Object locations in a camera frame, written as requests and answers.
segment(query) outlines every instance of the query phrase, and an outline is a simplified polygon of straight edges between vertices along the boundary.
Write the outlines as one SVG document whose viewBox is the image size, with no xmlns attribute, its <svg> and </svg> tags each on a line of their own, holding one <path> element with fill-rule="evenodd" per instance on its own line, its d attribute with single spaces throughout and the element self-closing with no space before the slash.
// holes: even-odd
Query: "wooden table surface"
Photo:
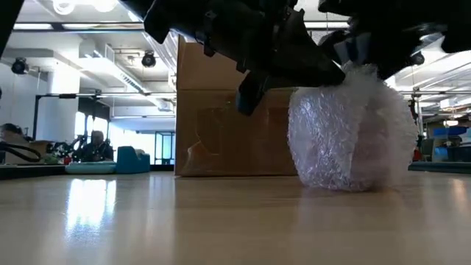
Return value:
<svg viewBox="0 0 471 265">
<path fill-rule="evenodd" d="M 0 264 L 471 264 L 471 178 L 364 194 L 296 177 L 0 182 Z"/>
</svg>

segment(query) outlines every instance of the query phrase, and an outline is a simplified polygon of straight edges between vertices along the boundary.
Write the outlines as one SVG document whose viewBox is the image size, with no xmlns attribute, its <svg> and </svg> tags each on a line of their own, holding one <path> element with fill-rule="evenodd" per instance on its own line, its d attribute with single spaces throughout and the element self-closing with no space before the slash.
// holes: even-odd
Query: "window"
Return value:
<svg viewBox="0 0 471 265">
<path fill-rule="evenodd" d="M 94 130 L 102 132 L 106 138 L 108 133 L 108 121 L 98 117 L 95 117 L 95 121 L 93 121 L 92 116 L 87 116 L 87 143 L 91 142 L 91 132 L 93 132 Z"/>
<path fill-rule="evenodd" d="M 136 133 L 132 141 L 134 149 L 141 149 L 150 156 L 150 163 L 155 164 L 155 134 Z"/>
<path fill-rule="evenodd" d="M 175 164 L 175 132 L 156 132 L 155 164 Z"/>
<path fill-rule="evenodd" d="M 113 147 L 115 162 L 118 160 L 118 147 L 126 146 L 127 139 L 124 135 L 124 130 L 110 123 L 110 130 L 108 131 L 108 139 L 110 139 L 111 146 Z"/>
<path fill-rule="evenodd" d="M 75 138 L 85 134 L 85 114 L 81 112 L 75 113 Z"/>
</svg>

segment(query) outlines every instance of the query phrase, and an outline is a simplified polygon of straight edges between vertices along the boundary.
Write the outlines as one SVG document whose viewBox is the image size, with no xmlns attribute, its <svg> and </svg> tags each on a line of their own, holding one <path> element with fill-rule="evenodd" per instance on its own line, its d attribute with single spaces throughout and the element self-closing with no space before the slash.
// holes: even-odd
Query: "black robotic arm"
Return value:
<svg viewBox="0 0 471 265">
<path fill-rule="evenodd" d="M 238 108 L 250 115 L 270 88 L 338 85 L 344 73 L 333 63 L 374 64 L 387 79 L 421 64 L 421 37 L 442 33 L 445 52 L 471 49 L 471 1 L 321 0 L 319 11 L 349 16 L 350 27 L 317 46 L 303 23 L 297 0 L 121 0 L 144 19 L 162 43 L 170 30 L 197 40 L 250 73 L 239 88 Z"/>
</svg>

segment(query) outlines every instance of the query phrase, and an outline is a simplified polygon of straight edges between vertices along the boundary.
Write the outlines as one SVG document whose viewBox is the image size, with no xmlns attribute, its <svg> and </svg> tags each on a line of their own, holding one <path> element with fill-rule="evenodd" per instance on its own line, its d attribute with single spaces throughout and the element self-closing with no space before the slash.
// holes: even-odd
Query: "cardboard box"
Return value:
<svg viewBox="0 0 471 265">
<path fill-rule="evenodd" d="M 179 40 L 177 90 L 230 90 L 236 91 L 246 74 L 236 70 L 236 62 L 216 53 L 203 54 L 199 43 Z"/>
<path fill-rule="evenodd" d="M 177 149 L 179 176 L 296 175 L 288 147 L 290 89 L 272 90 L 252 116 L 240 114 L 236 92 L 245 74 L 198 43 L 179 42 Z"/>
<path fill-rule="evenodd" d="M 296 175 L 287 139 L 291 93 L 268 92 L 247 117 L 232 91 L 178 91 L 176 175 Z"/>
</svg>

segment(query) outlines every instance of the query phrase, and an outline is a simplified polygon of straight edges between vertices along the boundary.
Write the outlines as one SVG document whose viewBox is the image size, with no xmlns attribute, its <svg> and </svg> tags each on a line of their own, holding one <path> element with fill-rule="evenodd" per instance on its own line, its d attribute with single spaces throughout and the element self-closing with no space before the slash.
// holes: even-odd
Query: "bubble wrap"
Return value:
<svg viewBox="0 0 471 265">
<path fill-rule="evenodd" d="M 373 67 L 346 72 L 339 87 L 293 94 L 289 146 L 305 185 L 366 191 L 406 173 L 417 127 L 404 98 Z"/>
</svg>

